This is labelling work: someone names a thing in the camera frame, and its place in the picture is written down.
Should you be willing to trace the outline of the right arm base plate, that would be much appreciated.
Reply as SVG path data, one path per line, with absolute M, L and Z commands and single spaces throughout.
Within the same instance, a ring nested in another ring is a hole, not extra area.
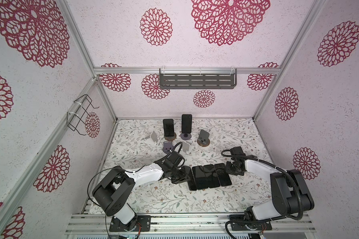
M 271 231 L 272 225 L 270 222 L 266 223 L 242 223 L 242 221 L 251 221 L 251 219 L 246 219 L 244 215 L 230 215 L 231 228 L 233 231 Z

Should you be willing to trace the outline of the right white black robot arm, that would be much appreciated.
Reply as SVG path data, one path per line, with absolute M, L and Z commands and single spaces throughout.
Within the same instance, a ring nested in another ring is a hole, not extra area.
M 285 170 L 265 160 L 241 156 L 226 163 L 231 175 L 252 173 L 270 183 L 271 198 L 261 204 L 248 207 L 241 215 L 232 217 L 237 223 L 266 223 L 290 218 L 301 220 L 306 211 L 315 207 L 314 199 L 299 170 Z

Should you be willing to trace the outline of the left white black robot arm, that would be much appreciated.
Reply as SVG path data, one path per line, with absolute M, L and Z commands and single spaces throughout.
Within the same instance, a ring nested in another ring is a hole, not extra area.
M 173 184 L 190 181 L 184 163 L 185 158 L 173 151 L 140 169 L 125 170 L 115 166 L 94 187 L 92 195 L 106 216 L 116 218 L 125 226 L 134 227 L 137 214 L 127 203 L 132 191 L 143 184 L 163 179 L 170 179 Z

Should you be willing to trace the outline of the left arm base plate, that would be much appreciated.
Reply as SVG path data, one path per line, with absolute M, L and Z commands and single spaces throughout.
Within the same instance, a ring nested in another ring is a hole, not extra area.
M 110 232 L 149 232 L 151 216 L 136 215 L 129 223 L 123 224 L 115 216 L 112 217 Z

